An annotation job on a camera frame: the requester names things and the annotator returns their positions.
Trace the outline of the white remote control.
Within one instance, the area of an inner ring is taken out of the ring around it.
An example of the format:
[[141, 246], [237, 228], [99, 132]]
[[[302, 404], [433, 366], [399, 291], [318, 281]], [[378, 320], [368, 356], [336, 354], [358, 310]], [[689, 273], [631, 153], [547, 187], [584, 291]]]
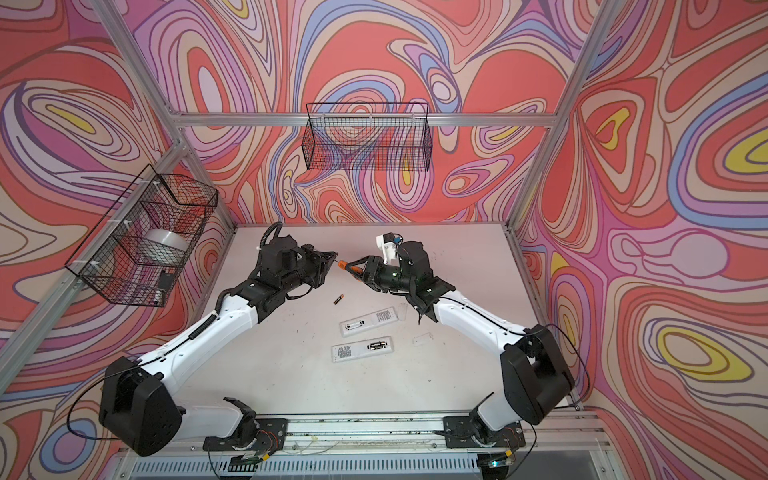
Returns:
[[377, 310], [340, 323], [341, 335], [346, 338], [397, 322], [399, 316], [394, 307]]
[[392, 338], [385, 336], [335, 345], [332, 347], [332, 362], [343, 363], [356, 361], [393, 352], [394, 345]]

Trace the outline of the white battery cover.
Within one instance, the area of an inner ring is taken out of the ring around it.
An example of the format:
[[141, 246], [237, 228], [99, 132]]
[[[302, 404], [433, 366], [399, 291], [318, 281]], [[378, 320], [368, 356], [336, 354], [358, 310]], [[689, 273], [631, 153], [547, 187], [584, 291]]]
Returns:
[[416, 347], [425, 346], [434, 340], [433, 335], [430, 332], [418, 335], [413, 338], [412, 344]]
[[402, 302], [397, 306], [398, 318], [400, 321], [406, 321], [411, 306], [407, 302]]

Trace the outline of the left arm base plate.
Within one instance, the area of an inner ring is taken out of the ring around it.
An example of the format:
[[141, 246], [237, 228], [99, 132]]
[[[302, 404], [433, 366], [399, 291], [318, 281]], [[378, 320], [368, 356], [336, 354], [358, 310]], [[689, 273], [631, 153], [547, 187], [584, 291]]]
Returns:
[[257, 452], [273, 454], [283, 449], [287, 435], [286, 418], [243, 419], [227, 437], [206, 437], [207, 452]]

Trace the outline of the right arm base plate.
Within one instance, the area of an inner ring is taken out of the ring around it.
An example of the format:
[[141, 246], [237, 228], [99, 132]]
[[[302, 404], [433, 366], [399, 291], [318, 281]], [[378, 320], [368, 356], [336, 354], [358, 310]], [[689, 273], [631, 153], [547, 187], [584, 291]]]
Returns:
[[519, 422], [494, 431], [469, 414], [443, 417], [442, 427], [435, 434], [442, 437], [450, 449], [505, 448], [516, 451], [526, 445]]

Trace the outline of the orange black screwdriver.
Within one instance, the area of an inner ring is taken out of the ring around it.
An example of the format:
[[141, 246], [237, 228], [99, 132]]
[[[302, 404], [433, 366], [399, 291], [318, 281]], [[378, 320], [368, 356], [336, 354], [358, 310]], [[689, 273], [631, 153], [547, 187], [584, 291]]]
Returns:
[[338, 266], [355, 278], [361, 278], [363, 275], [363, 269], [357, 265], [350, 265], [348, 262], [339, 261]]

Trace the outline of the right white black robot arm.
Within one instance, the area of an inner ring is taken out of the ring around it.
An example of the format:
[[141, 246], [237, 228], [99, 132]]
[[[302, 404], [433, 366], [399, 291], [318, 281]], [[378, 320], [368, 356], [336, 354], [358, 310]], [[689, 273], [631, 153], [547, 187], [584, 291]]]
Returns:
[[542, 325], [525, 328], [477, 305], [437, 276], [418, 241], [377, 238], [379, 256], [340, 268], [370, 289], [400, 296], [419, 314], [452, 328], [495, 355], [503, 390], [484, 398], [470, 414], [478, 427], [497, 432], [511, 423], [540, 424], [575, 387], [553, 333]]

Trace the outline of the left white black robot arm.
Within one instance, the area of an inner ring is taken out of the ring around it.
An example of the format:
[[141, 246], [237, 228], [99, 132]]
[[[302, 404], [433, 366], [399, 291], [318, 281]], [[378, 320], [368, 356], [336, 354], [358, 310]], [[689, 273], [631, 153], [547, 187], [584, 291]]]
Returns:
[[281, 229], [279, 222], [268, 227], [254, 269], [222, 290], [207, 315], [155, 350], [107, 367], [98, 420], [134, 453], [146, 457], [175, 440], [196, 438], [230, 451], [255, 448], [262, 429], [244, 402], [226, 397], [215, 406], [184, 406], [175, 396], [230, 342], [299, 299], [297, 289], [314, 291], [324, 284], [336, 252], [300, 245]]

